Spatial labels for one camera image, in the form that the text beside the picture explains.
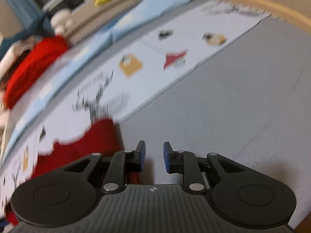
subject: wooden edge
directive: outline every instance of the wooden edge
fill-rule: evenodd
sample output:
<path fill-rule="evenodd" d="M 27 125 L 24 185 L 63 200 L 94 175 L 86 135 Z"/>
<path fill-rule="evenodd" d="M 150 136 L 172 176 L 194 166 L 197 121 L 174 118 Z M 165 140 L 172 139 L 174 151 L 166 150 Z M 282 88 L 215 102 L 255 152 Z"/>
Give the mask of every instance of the wooden edge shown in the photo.
<path fill-rule="evenodd" d="M 304 218 L 304 220 L 295 229 L 296 233 L 307 233 L 311 229 L 311 212 Z"/>
<path fill-rule="evenodd" d="M 271 2 L 269 0 L 229 0 L 242 3 L 247 6 L 256 7 L 264 11 L 277 15 L 281 19 L 291 23 L 298 28 L 311 34 L 311 18 L 301 14 L 300 12 L 290 9 L 287 6 Z"/>

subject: sticker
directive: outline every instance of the sticker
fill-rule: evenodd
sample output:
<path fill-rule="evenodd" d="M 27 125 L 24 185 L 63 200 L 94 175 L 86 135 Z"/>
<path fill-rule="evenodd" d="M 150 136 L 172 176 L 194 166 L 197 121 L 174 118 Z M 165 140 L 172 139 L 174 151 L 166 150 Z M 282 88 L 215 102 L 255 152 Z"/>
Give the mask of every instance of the sticker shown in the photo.
<path fill-rule="evenodd" d="M 227 38 L 224 34 L 219 33 L 205 33 L 203 35 L 203 40 L 208 46 L 221 46 L 226 43 Z"/>
<path fill-rule="evenodd" d="M 174 31 L 173 30 L 166 30 L 166 31 L 159 31 L 159 40 L 166 39 L 173 35 Z"/>
<path fill-rule="evenodd" d="M 23 156 L 23 169 L 22 169 L 23 172 L 25 172 L 27 170 L 28 158 L 29 158 L 29 149 L 28 149 L 28 147 L 26 147 L 26 149 L 24 151 L 24 156 Z"/>
<path fill-rule="evenodd" d="M 143 63 L 135 57 L 133 54 L 127 54 L 122 57 L 122 60 L 119 62 L 119 68 L 127 76 L 131 77 L 142 69 Z"/>
<path fill-rule="evenodd" d="M 167 53 L 166 61 L 163 66 L 163 70 L 166 70 L 170 66 L 174 66 L 174 68 L 183 67 L 186 63 L 186 59 L 185 59 L 186 54 L 187 54 L 187 50 L 181 53 Z"/>

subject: white stuffed toy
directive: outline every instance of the white stuffed toy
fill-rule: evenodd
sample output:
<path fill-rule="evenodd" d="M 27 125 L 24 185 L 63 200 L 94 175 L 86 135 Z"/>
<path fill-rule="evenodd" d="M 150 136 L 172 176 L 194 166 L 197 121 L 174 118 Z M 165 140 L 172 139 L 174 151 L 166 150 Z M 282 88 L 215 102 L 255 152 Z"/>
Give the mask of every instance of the white stuffed toy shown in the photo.
<path fill-rule="evenodd" d="M 70 9 L 61 9 L 51 18 L 51 26 L 55 35 L 64 36 L 66 30 L 73 26 Z"/>

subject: red fabric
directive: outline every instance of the red fabric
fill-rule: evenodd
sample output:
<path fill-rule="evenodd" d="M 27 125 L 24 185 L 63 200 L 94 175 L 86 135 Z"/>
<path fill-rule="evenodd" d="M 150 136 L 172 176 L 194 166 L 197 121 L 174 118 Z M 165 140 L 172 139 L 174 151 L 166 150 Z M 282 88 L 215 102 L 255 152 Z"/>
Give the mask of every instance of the red fabric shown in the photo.
<path fill-rule="evenodd" d="M 67 50 L 67 41 L 61 36 L 44 38 L 38 43 L 9 79 L 4 95 L 6 106 L 12 109 L 41 74 Z"/>
<path fill-rule="evenodd" d="M 100 152 L 103 157 L 109 157 L 119 150 L 121 148 L 119 147 L 118 137 L 112 120 L 101 120 L 95 123 L 78 141 L 71 144 L 56 142 L 51 155 L 38 155 L 38 163 L 31 178 L 38 177 L 94 152 Z M 128 174 L 127 183 L 138 184 L 138 173 Z M 18 220 L 10 206 L 6 207 L 6 218 L 14 225 L 18 224 Z"/>

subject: light blue paper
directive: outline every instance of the light blue paper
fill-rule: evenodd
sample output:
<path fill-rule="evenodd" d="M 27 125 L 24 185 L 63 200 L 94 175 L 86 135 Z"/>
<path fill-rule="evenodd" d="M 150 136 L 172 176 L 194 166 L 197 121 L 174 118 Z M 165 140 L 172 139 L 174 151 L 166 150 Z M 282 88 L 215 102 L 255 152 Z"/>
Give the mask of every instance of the light blue paper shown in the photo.
<path fill-rule="evenodd" d="M 115 22 L 114 25 L 110 24 L 109 27 L 104 27 L 88 39 L 84 44 L 84 49 L 81 51 L 82 54 L 78 55 L 78 58 L 75 57 L 69 61 L 65 67 L 47 82 L 33 103 L 17 122 L 7 144 L 1 163 L 4 163 L 7 157 L 13 152 L 12 149 L 25 129 L 33 123 L 34 119 L 40 115 L 48 103 L 73 78 L 73 76 L 81 68 L 88 65 L 89 61 L 94 56 L 106 49 L 118 38 L 129 33 L 131 30 L 158 18 L 164 12 L 185 5 L 189 1 L 190 0 L 144 0 Z"/>

